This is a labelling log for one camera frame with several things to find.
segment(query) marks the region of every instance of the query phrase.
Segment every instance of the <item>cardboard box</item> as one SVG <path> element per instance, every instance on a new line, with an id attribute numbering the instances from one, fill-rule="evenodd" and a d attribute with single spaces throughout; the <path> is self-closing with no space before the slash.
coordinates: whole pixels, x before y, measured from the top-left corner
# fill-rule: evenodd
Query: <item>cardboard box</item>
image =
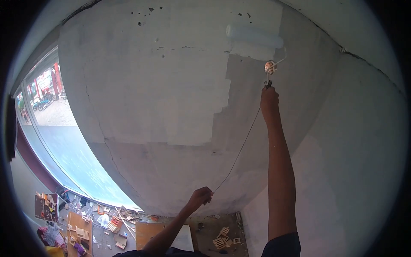
<path id="1" fill-rule="evenodd" d="M 124 249 L 127 244 L 127 237 L 120 234 L 116 234 L 114 235 L 114 241 L 116 242 L 115 245 L 117 247 Z"/>

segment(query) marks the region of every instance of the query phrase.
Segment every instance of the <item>plastic bag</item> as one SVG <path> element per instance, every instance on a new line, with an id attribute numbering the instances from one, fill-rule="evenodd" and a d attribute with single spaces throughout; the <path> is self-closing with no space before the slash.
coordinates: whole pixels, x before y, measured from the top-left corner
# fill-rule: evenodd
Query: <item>plastic bag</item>
<path id="1" fill-rule="evenodd" d="M 107 214 L 103 214 L 100 217 L 98 217 L 97 222 L 100 223 L 101 226 L 108 228 L 110 217 Z"/>

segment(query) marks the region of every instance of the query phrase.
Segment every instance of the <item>hand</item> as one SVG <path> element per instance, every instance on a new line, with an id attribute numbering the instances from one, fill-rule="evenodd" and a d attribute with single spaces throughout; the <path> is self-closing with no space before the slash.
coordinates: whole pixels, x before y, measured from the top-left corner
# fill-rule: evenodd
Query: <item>hand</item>
<path id="1" fill-rule="evenodd" d="M 194 191 L 188 203 L 184 206 L 183 210 L 191 215 L 195 212 L 202 204 L 206 205 L 211 201 L 213 192 L 208 187 L 203 187 Z"/>
<path id="2" fill-rule="evenodd" d="M 276 121 L 280 120 L 278 103 L 278 93 L 275 91 L 275 88 L 264 87 L 261 91 L 260 108 L 267 127 L 274 126 Z"/>

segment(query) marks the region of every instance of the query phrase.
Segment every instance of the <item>red wall trim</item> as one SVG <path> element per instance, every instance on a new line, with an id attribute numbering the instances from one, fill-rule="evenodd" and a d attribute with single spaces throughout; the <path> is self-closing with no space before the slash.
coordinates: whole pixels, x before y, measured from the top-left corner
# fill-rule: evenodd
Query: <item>red wall trim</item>
<path id="1" fill-rule="evenodd" d="M 21 129 L 20 123 L 17 123 L 17 150 L 36 177 L 38 177 L 51 192 L 56 192 L 60 184 L 53 178 L 34 153 Z"/>

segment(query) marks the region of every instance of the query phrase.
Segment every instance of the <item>window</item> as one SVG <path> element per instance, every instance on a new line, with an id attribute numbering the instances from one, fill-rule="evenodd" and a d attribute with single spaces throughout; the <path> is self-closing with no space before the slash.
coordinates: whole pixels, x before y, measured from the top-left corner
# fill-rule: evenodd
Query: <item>window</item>
<path id="1" fill-rule="evenodd" d="M 107 174 L 81 134 L 65 94 L 58 47 L 25 77 L 16 92 L 16 112 L 29 144 L 61 185 L 105 204 L 141 211 Z"/>

